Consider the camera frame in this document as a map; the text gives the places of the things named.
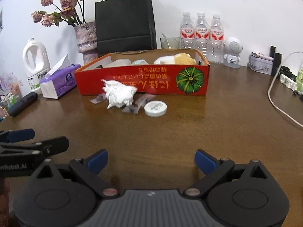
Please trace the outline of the translucent plastic box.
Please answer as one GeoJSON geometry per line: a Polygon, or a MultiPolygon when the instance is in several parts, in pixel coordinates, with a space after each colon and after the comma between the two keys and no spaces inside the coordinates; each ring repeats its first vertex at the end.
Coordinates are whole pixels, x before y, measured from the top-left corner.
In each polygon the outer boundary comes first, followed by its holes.
{"type": "Polygon", "coordinates": [[[124,67],[129,65],[131,65],[129,59],[117,59],[116,61],[105,65],[104,68],[124,67]]]}

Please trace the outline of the yellow white plush toy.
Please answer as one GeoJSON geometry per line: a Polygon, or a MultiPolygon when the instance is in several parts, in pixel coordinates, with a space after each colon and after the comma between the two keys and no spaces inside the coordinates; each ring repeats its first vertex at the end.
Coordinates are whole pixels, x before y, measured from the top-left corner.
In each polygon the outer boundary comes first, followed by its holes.
{"type": "Polygon", "coordinates": [[[154,65],[196,65],[196,60],[189,54],[179,53],[176,55],[163,56],[154,61],[154,65]]]}

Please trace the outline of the clear plastic wrap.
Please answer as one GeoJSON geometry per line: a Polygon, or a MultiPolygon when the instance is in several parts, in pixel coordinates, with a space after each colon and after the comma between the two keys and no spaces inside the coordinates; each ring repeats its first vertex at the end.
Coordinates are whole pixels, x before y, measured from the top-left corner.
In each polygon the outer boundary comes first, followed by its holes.
{"type": "Polygon", "coordinates": [[[131,63],[132,66],[141,66],[141,65],[149,65],[149,63],[144,59],[138,59],[131,63]]]}

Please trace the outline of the navy glasses case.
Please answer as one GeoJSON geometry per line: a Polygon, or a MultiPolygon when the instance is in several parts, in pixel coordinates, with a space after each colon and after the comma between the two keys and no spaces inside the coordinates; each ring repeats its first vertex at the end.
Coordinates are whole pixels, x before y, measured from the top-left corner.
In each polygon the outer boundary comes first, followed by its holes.
{"type": "Polygon", "coordinates": [[[30,92],[26,96],[18,100],[13,106],[9,108],[8,114],[11,117],[16,117],[22,113],[26,108],[33,104],[38,99],[38,94],[35,92],[30,92]]]}

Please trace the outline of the purple tissue pack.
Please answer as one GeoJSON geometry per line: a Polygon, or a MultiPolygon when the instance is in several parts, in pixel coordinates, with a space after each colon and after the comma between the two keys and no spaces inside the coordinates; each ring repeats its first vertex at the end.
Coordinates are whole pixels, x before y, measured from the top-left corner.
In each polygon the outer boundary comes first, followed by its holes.
{"type": "Polygon", "coordinates": [[[40,88],[44,98],[57,100],[77,86],[74,72],[80,64],[71,64],[66,54],[40,80],[40,88]]]}

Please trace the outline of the small clear sachet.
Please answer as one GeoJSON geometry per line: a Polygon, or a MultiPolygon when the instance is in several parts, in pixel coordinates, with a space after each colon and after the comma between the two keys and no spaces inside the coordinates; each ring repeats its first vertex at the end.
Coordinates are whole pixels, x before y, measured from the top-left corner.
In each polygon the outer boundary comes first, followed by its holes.
{"type": "Polygon", "coordinates": [[[90,102],[96,105],[98,103],[102,103],[105,100],[106,100],[106,94],[102,93],[102,94],[99,94],[96,98],[91,99],[90,102]]]}

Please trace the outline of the crumpled white tissue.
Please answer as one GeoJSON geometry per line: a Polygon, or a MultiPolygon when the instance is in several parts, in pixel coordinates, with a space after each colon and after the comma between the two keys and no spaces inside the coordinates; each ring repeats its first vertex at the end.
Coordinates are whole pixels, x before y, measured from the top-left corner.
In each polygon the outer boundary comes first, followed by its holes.
{"type": "Polygon", "coordinates": [[[123,106],[131,106],[134,101],[134,95],[137,88],[127,86],[115,80],[102,80],[105,97],[108,100],[107,108],[122,108],[123,106]]]}

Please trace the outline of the white detergent jug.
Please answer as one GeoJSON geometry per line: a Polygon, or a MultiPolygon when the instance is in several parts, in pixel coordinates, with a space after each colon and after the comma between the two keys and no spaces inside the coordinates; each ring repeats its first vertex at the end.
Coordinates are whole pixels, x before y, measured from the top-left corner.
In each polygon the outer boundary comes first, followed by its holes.
{"type": "Polygon", "coordinates": [[[33,37],[23,49],[23,63],[31,91],[41,95],[40,80],[50,71],[50,63],[45,46],[33,37]]]}

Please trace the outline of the white flat lid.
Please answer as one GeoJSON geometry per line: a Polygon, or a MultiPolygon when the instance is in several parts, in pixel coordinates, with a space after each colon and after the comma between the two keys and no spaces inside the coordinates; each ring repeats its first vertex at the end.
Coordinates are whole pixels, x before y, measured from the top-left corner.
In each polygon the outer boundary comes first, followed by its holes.
{"type": "Polygon", "coordinates": [[[144,106],[144,111],[149,117],[160,117],[167,112],[167,104],[159,100],[150,101],[144,106]]]}

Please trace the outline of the orange cardboard box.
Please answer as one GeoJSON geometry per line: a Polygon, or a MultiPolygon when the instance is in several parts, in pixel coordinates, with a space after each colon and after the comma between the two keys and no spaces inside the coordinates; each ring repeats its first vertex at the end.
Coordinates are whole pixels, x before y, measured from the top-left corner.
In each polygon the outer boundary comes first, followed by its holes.
{"type": "Polygon", "coordinates": [[[103,92],[102,80],[116,80],[134,86],[138,92],[148,94],[206,95],[210,64],[198,50],[157,49],[109,53],[77,69],[74,73],[81,95],[103,92]],[[196,65],[154,65],[163,56],[186,53],[196,65]],[[146,60],[149,65],[104,68],[117,59],[146,60]]]}

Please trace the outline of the white power strip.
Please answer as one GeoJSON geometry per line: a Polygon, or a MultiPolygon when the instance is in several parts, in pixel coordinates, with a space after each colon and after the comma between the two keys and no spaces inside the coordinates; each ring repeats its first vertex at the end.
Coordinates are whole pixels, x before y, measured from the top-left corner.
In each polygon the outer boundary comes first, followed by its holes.
{"type": "Polygon", "coordinates": [[[297,90],[297,83],[296,81],[291,80],[289,77],[287,77],[284,74],[280,75],[279,78],[280,82],[285,85],[288,89],[291,89],[292,91],[296,91],[297,90]]]}

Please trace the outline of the small tin box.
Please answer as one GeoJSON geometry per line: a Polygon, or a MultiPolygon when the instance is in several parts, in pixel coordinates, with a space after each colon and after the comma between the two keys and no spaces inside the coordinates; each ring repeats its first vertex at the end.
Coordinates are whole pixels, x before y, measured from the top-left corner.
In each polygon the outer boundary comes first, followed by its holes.
{"type": "Polygon", "coordinates": [[[255,72],[271,75],[273,62],[274,59],[270,56],[257,52],[251,52],[249,55],[248,67],[255,72]]]}

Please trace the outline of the green spray bottle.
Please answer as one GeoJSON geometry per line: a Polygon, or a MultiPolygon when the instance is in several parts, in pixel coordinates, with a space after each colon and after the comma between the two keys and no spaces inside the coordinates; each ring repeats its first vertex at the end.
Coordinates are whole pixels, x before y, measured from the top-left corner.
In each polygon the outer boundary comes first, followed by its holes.
{"type": "Polygon", "coordinates": [[[303,60],[300,62],[299,70],[296,77],[297,92],[302,92],[303,87],[303,60]]]}

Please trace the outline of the white astronaut figure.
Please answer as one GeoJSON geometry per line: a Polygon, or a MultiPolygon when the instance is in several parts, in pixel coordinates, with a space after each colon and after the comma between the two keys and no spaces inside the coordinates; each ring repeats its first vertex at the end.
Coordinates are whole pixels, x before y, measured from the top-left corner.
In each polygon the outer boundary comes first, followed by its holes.
{"type": "Polygon", "coordinates": [[[235,37],[229,37],[224,43],[224,49],[226,54],[224,55],[223,65],[239,69],[240,68],[240,53],[243,50],[243,45],[240,40],[235,37]]]}

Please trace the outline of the black rectangular box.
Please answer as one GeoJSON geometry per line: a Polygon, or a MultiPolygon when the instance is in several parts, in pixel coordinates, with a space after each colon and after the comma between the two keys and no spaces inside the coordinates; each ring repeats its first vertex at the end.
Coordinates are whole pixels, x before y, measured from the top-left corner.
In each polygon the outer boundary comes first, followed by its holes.
{"type": "Polygon", "coordinates": [[[276,52],[276,47],[271,46],[270,57],[273,58],[272,76],[275,76],[279,65],[281,64],[282,54],[276,52]]]}

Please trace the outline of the glass cup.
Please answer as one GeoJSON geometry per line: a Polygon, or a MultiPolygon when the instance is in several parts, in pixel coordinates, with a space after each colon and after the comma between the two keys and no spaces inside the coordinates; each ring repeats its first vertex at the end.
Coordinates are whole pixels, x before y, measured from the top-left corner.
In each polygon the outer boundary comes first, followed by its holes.
{"type": "Polygon", "coordinates": [[[160,43],[162,49],[179,49],[180,38],[168,37],[164,33],[162,33],[162,37],[160,38],[160,43]]]}

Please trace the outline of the right water bottle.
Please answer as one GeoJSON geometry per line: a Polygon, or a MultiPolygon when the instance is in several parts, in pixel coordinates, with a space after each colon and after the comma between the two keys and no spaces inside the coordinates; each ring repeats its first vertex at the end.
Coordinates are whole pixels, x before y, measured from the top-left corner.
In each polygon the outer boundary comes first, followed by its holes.
{"type": "Polygon", "coordinates": [[[214,14],[210,24],[208,61],[214,64],[223,62],[224,28],[220,15],[214,14]]]}

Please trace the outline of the water bottle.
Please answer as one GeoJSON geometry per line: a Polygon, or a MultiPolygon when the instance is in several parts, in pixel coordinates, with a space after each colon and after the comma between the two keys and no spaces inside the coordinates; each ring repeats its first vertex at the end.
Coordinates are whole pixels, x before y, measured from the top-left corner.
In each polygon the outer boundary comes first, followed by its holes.
{"type": "Polygon", "coordinates": [[[190,12],[183,12],[180,23],[180,49],[194,49],[195,27],[190,12]]]}
{"type": "Polygon", "coordinates": [[[208,61],[214,64],[223,62],[224,28],[220,15],[214,14],[210,24],[208,61]]]}
{"type": "Polygon", "coordinates": [[[205,13],[197,13],[197,21],[195,24],[195,48],[207,58],[208,42],[209,42],[209,25],[205,18],[205,13]]]}

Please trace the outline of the left water bottle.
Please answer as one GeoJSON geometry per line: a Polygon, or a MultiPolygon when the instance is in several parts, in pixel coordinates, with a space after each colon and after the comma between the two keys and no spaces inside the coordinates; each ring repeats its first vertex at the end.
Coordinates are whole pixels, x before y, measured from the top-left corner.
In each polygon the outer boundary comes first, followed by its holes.
{"type": "Polygon", "coordinates": [[[190,12],[183,12],[180,23],[180,49],[194,49],[195,27],[190,12]]]}

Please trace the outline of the middle water bottle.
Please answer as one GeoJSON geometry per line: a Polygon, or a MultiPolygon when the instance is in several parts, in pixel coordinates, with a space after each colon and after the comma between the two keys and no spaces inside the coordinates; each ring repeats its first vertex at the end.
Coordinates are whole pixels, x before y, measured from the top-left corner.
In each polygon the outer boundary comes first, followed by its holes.
{"type": "Polygon", "coordinates": [[[205,18],[205,13],[197,13],[197,21],[195,24],[195,48],[207,58],[208,42],[209,42],[209,25],[205,18]]]}

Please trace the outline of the dried rose bouquet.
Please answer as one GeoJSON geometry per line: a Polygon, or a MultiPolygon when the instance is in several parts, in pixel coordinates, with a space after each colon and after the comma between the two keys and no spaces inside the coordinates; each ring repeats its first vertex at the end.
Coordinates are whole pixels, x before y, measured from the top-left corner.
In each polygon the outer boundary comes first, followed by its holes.
{"type": "Polygon", "coordinates": [[[86,0],[41,0],[43,7],[53,6],[53,12],[34,11],[31,17],[34,23],[45,27],[59,26],[61,22],[76,27],[86,23],[84,5],[86,0]]]}

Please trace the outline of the black paper bag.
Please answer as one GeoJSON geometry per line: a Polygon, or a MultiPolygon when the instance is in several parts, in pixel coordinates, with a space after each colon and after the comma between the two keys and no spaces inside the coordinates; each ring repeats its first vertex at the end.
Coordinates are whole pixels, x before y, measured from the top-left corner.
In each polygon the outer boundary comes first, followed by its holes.
{"type": "Polygon", "coordinates": [[[100,56],[157,48],[152,0],[101,0],[95,25],[100,56]]]}

